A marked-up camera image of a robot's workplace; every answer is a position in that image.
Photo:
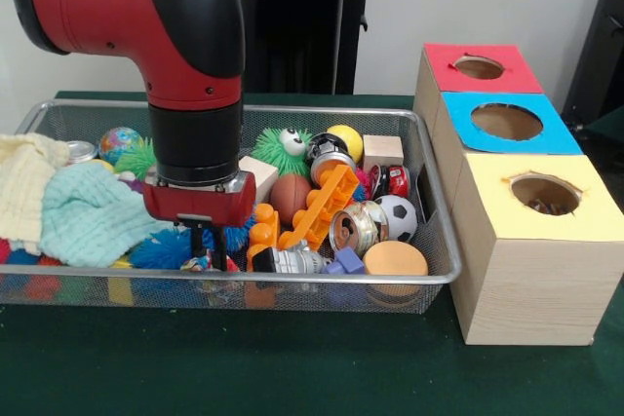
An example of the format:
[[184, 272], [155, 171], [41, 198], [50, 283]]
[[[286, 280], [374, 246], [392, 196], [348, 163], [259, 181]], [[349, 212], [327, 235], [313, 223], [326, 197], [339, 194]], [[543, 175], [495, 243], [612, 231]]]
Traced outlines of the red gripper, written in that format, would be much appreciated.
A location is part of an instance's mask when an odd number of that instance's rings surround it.
[[227, 256], [224, 227], [243, 226], [250, 218], [255, 203], [255, 178], [252, 172], [240, 170], [233, 179], [210, 186], [178, 186], [163, 182], [156, 170], [149, 170], [143, 180], [143, 200], [148, 213], [171, 222], [192, 221], [191, 254], [204, 257], [205, 227], [214, 227], [214, 252]]

